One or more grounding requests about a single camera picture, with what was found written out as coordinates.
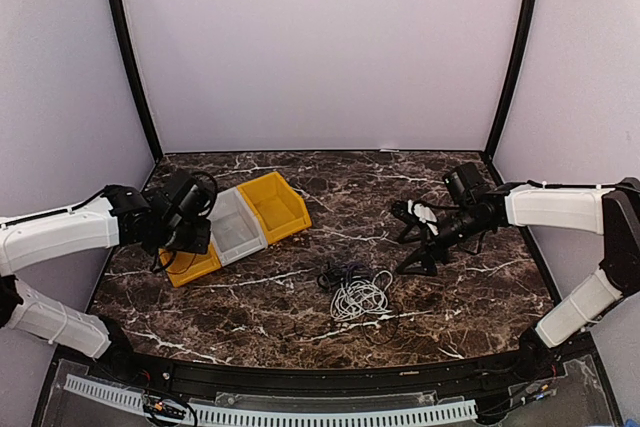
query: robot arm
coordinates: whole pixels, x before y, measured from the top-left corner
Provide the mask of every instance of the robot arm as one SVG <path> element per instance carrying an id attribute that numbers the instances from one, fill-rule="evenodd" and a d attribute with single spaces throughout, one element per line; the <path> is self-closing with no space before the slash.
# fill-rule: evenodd
<path id="1" fill-rule="evenodd" d="M 22 268 L 94 248 L 141 242 L 158 249 L 206 253 L 208 214 L 216 200 L 215 181 L 178 171 L 163 187 L 140 193 L 110 185 L 81 204 L 23 217 L 0 219 L 0 327 L 20 329 L 101 358 L 114 338 L 105 323 L 50 299 L 15 278 Z"/>
<path id="2" fill-rule="evenodd" d="M 449 247 L 499 227 L 551 226 L 604 236 L 605 256 L 599 268 L 521 337 L 521 350 L 529 351 L 534 362 L 541 351 L 561 345 L 616 302 L 640 291 L 637 179 L 574 187 L 511 183 L 491 190 L 473 164 L 464 164 L 447 174 L 444 183 L 458 207 L 437 222 L 435 232 L 420 224 L 425 214 L 417 211 L 417 217 L 415 203 L 392 207 L 392 213 L 407 223 L 400 242 L 410 227 L 421 228 L 421 246 L 398 266 L 401 274 L 435 275 L 435 262 L 447 262 Z"/>

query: white rope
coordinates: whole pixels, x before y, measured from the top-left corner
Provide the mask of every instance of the white rope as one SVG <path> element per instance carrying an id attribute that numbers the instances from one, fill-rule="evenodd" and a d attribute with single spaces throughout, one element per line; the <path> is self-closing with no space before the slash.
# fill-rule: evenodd
<path id="1" fill-rule="evenodd" d="M 383 288 L 378 287 L 382 275 L 388 275 L 389 281 Z M 391 314 L 387 289 L 393 282 L 393 274 L 382 270 L 373 280 L 356 280 L 349 285 L 343 285 L 333 296 L 331 301 L 331 318 L 336 322 L 349 322 L 365 314 Z"/>

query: gray wall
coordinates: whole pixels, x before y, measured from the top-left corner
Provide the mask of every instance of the gray wall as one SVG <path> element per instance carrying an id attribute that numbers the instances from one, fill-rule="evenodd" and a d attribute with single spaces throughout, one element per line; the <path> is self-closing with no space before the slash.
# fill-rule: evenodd
<path id="1" fill-rule="evenodd" d="M 479 149 L 520 0 L 125 0 L 168 152 Z"/>
<path id="2" fill-rule="evenodd" d="M 640 0 L 538 0 L 496 158 L 506 180 L 640 177 Z M 595 235 L 535 229 L 563 294 L 602 259 Z M 640 297 L 594 329 L 623 414 L 640 418 Z"/>
<path id="3" fill-rule="evenodd" d="M 152 167 L 107 0 L 0 0 L 0 215 L 80 201 Z M 84 309 L 106 252 L 20 272 Z M 52 347 L 0 330 L 0 425 L 29 425 Z"/>

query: brown marble surface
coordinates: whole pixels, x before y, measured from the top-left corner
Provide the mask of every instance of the brown marble surface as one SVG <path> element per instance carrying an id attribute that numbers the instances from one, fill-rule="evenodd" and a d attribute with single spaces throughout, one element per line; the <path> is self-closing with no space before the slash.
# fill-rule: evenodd
<path id="1" fill-rule="evenodd" d="M 398 318 L 377 326 L 375 319 L 335 325 L 331 296 L 316 284 L 327 262 L 393 270 L 415 246 L 392 240 L 404 224 L 389 214 L 391 203 L 448 202 L 440 179 L 468 161 L 481 166 L 477 154 L 459 152 L 169 155 L 150 186 L 178 167 L 210 172 L 221 189 L 277 170 L 305 199 L 313 227 L 177 289 L 149 273 L 141 249 L 121 248 L 91 312 L 118 320 L 139 352 L 236 366 L 409 366 L 515 349 L 552 306 L 516 229 L 489 234 L 475 257 L 453 249 L 438 277 L 396 277 L 390 296 Z M 367 340 L 386 339 L 396 320 L 391 341 Z"/>

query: black post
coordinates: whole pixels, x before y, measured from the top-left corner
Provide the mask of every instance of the black post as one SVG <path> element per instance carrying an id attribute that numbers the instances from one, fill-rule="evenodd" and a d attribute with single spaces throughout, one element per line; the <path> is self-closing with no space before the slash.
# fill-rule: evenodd
<path id="1" fill-rule="evenodd" d="M 144 89 L 142 88 L 136 58 L 133 54 L 133 46 L 131 45 L 131 37 L 129 36 L 129 28 L 127 27 L 124 6 L 122 0 L 109 0 L 109 5 L 111 6 L 113 25 L 116 29 L 116 36 L 118 37 L 118 44 L 120 45 L 120 54 L 122 55 L 122 62 L 124 63 L 124 68 L 127 73 L 127 79 L 129 79 L 129 87 L 133 95 L 133 101 L 136 104 L 147 143 L 149 144 L 153 158 L 157 162 L 162 159 L 162 147 L 160 146 L 160 140 L 153 125 L 149 105 L 147 104 Z"/>
<path id="2" fill-rule="evenodd" d="M 513 41 L 509 67 L 507 68 L 507 75 L 505 76 L 504 85 L 502 86 L 502 94 L 500 94 L 500 101 L 498 102 L 496 116 L 493 119 L 493 125 L 491 126 L 489 140 L 487 141 L 487 146 L 484 149 L 484 153 L 489 159 L 493 159 L 493 156 L 498 149 L 500 137 L 502 136 L 502 131 L 504 130 L 504 125 L 507 121 L 509 107 L 511 107 L 513 93 L 515 92 L 518 75 L 520 74 L 520 67 L 522 66 L 524 51 L 527 46 L 527 38 L 529 36 L 529 27 L 531 27 L 531 18 L 533 17 L 533 7 L 535 2 L 536 0 L 522 0 L 520 17 L 518 18 L 518 26 L 516 28 L 516 36 Z"/>

